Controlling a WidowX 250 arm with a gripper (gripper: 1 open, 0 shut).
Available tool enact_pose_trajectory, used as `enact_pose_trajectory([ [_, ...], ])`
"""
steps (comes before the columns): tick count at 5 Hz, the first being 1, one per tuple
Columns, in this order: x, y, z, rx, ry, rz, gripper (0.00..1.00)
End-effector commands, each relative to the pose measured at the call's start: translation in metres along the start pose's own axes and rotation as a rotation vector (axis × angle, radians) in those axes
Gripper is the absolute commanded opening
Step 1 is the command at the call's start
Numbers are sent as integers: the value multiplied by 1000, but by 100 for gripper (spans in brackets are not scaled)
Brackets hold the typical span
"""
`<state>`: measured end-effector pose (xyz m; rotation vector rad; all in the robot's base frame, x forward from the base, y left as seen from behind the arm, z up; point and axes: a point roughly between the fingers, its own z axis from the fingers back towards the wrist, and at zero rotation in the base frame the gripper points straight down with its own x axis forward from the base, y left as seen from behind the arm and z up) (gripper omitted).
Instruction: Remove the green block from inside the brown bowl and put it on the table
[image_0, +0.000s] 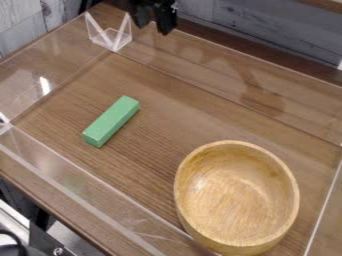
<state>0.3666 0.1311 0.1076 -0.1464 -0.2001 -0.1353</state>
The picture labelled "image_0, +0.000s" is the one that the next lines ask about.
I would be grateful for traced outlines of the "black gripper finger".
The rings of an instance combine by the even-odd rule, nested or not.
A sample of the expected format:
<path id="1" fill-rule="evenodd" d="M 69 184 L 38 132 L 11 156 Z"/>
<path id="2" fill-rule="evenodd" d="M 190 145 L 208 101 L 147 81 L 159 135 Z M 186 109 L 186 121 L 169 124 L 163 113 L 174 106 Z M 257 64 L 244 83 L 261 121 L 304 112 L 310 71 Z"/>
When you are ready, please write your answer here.
<path id="1" fill-rule="evenodd" d="M 154 14 L 158 31 L 167 35 L 178 25 L 178 7 L 176 1 L 157 1 Z"/>
<path id="2" fill-rule="evenodd" d="M 151 22 L 150 0 L 130 0 L 130 15 L 139 28 L 147 26 Z"/>

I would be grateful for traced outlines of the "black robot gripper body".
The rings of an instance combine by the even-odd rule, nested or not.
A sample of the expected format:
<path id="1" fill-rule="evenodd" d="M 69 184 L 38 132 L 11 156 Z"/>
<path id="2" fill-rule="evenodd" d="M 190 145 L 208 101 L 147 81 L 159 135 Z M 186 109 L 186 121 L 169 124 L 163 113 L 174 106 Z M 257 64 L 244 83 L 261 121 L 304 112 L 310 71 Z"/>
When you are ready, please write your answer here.
<path id="1" fill-rule="evenodd" d="M 172 8 L 178 7 L 177 0 L 129 0 L 130 7 L 138 8 L 139 6 L 169 6 Z"/>

